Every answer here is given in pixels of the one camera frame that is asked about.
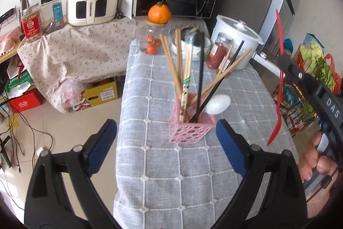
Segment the right human hand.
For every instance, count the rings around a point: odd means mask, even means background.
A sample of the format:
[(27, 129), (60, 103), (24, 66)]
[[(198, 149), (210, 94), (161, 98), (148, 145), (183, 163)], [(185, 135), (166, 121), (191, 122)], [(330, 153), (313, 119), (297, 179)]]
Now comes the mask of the right human hand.
[[(313, 175), (315, 168), (323, 176), (332, 175), (336, 170), (336, 162), (327, 156), (319, 156), (316, 146), (320, 143), (322, 133), (315, 132), (312, 139), (306, 144), (306, 150), (299, 157), (298, 170), (301, 180), (309, 181)], [(326, 189), (320, 190), (308, 203), (307, 211), (308, 218), (317, 216), (322, 209), (326, 206), (331, 196), (331, 188), (337, 180), (338, 172), (332, 176), (332, 180)]]

